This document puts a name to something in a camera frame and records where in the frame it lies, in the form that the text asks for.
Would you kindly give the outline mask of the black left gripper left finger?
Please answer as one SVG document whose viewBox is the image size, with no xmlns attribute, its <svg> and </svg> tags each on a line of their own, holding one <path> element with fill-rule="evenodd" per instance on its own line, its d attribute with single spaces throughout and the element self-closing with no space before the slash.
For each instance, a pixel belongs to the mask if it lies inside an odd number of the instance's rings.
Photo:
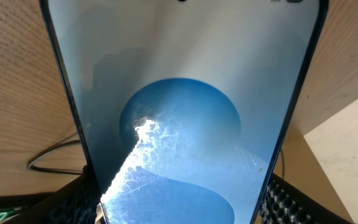
<svg viewBox="0 0 358 224">
<path fill-rule="evenodd" d="M 82 174 L 41 202 L 7 221 L 8 224 L 94 224 L 100 192 L 94 175 Z"/>
</svg>

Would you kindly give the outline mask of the blue Galaxy smartphone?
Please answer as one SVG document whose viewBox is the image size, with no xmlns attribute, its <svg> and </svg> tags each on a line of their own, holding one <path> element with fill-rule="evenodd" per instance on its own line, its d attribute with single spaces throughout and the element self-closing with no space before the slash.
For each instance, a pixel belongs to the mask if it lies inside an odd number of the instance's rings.
<svg viewBox="0 0 358 224">
<path fill-rule="evenodd" d="M 328 6 L 41 1 L 108 222 L 255 222 Z"/>
</svg>

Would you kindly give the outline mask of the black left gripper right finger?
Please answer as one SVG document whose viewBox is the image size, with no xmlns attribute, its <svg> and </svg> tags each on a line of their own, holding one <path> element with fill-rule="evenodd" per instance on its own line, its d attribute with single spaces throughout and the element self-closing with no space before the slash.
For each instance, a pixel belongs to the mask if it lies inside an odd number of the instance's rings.
<svg viewBox="0 0 358 224">
<path fill-rule="evenodd" d="M 275 174 L 259 214 L 261 224 L 350 224 Z"/>
</svg>

